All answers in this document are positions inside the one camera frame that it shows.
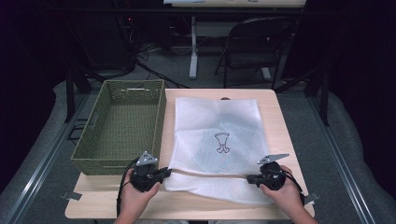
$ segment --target desk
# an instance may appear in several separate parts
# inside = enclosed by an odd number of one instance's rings
[[[297,161],[288,129],[283,119],[276,95],[271,90],[185,89],[166,90],[167,105],[163,124],[163,140],[159,167],[168,166],[173,151],[176,97],[201,97],[207,99],[257,99],[262,124],[271,154],[289,153],[280,161],[288,166],[308,194],[300,165]],[[82,194],[79,201],[70,200],[65,215],[69,218],[115,218],[116,198],[121,176],[81,174],[75,192]],[[311,204],[305,207],[313,216]],[[142,214],[143,219],[288,219],[274,205],[245,205],[200,197],[188,192],[170,192],[161,186]]]
[[[205,0],[204,2],[196,3],[174,3],[172,7],[291,7],[291,8],[303,8],[305,0]],[[190,63],[190,79],[197,78],[197,66],[198,66],[198,54],[196,37],[197,24],[195,17],[191,18],[191,63]],[[228,33],[233,28],[230,25],[228,28],[222,27],[220,35],[216,36],[228,36]]]

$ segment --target basket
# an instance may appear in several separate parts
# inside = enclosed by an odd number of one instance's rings
[[[163,85],[163,80],[104,82],[71,158],[84,175],[122,175],[144,151],[159,158]]]

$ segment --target wooden table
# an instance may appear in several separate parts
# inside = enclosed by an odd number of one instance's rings
[[[200,97],[207,99],[257,99],[262,115],[262,124],[270,154],[289,153],[287,158],[278,161],[288,166],[308,194],[300,165],[297,161],[288,129],[283,119],[276,95],[271,90],[240,89],[183,89],[166,90],[167,105],[163,125],[163,141],[159,167],[168,166],[173,151],[176,97]],[[69,218],[115,218],[116,198],[120,176],[81,174],[75,192],[82,194],[79,201],[70,200],[65,215]],[[313,216],[311,204],[305,208]],[[143,219],[288,219],[274,205],[245,205],[228,203],[197,196],[188,192],[170,192],[162,186],[151,199],[142,214]]]

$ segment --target human hand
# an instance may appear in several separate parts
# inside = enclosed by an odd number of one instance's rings
[[[282,170],[291,174],[291,169],[281,165]],[[268,189],[260,184],[262,193],[274,200],[274,203],[295,223],[317,223],[305,210],[301,203],[300,192],[297,186],[288,178],[279,190]]]
[[[132,184],[130,184],[131,174],[133,169],[128,170],[125,176],[124,184],[121,194],[121,205],[120,205],[120,215],[114,223],[128,223],[132,224],[137,221],[137,219],[145,211],[149,200],[157,194],[160,183],[157,182],[155,185],[146,192],[141,192],[135,189]]]

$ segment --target gray carpet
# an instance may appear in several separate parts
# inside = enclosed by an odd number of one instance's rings
[[[219,52],[201,48],[198,66],[198,78],[190,80],[190,54],[179,55],[163,50],[155,50],[144,55],[147,61],[141,59],[151,69],[168,75],[174,81],[192,88],[220,88],[222,75],[214,76],[213,72],[219,59]],[[238,81],[239,72],[230,75],[230,82]],[[261,80],[260,73],[250,79]],[[128,76],[117,79],[156,79],[154,75],[140,67]],[[97,89],[100,83],[92,81]],[[288,92],[280,93],[277,97],[287,123],[290,138],[296,150],[298,161],[302,167],[306,185],[310,191],[320,195],[316,202],[316,219],[319,223],[361,223],[359,214],[351,201],[343,179],[338,173],[331,156],[331,146],[325,133],[321,130],[316,111],[308,103],[301,90],[304,85],[296,86]],[[238,88],[269,88],[269,84],[239,86]],[[65,119],[65,91],[64,83],[56,88],[57,105],[40,134],[31,153],[22,165],[18,174],[0,197],[1,222],[12,215],[12,209],[20,194],[27,185],[41,159],[56,140],[62,130]],[[87,119],[97,91],[89,96],[80,119]],[[330,129],[342,149],[344,158],[361,189],[362,197],[372,212],[377,223],[396,223],[396,203],[374,181],[370,170],[362,160],[361,144],[353,123],[339,100],[331,95],[329,104]],[[77,182],[78,170],[70,161],[75,144],[65,139],[59,146],[59,152],[54,160],[50,172],[39,191],[34,195],[31,204],[26,207],[26,213],[21,215],[21,223],[93,223],[92,220],[70,220],[64,216],[67,200],[61,198],[64,191],[72,191]],[[111,223],[112,220],[99,220],[99,223]]]

